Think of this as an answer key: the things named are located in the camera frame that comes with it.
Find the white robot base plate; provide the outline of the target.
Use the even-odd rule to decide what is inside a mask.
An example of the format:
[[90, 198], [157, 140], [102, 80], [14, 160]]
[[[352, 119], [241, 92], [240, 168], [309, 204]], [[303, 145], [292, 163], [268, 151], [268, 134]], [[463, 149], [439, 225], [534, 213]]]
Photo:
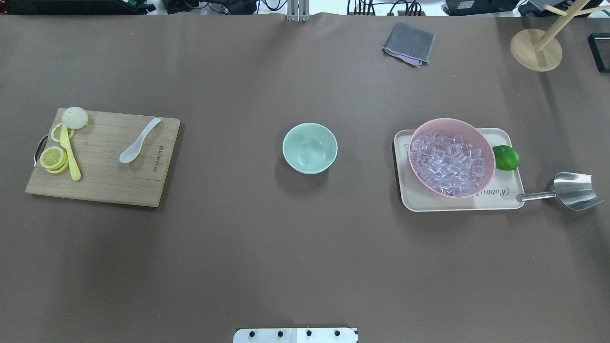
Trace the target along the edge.
[[357, 343], [356, 328], [243, 328], [235, 332], [233, 343]]

